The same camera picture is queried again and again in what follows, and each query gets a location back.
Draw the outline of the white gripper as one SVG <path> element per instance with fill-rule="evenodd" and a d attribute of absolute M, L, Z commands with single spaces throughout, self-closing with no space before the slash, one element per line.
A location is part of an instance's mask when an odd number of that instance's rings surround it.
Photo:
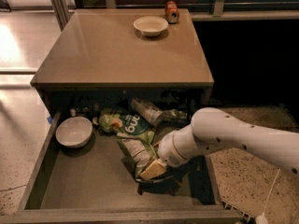
<path fill-rule="evenodd" d="M 153 161 L 141 174 L 144 180 L 151 180 L 166 172 L 166 164 L 177 168 L 186 164 L 189 160 L 181 156 L 175 145 L 175 135 L 178 131 L 168 133 L 161 141 L 158 147 L 158 156 L 160 159 Z"/>

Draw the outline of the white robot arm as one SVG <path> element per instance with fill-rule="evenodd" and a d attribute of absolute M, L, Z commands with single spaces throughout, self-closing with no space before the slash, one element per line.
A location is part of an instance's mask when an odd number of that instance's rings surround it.
<path fill-rule="evenodd" d="M 151 180 L 193 157 L 231 147 L 245 150 L 293 175 L 299 173 L 299 133 L 249 124 L 218 108 L 205 107 L 193 114 L 189 125 L 163 137 L 158 159 L 140 176 Z"/>

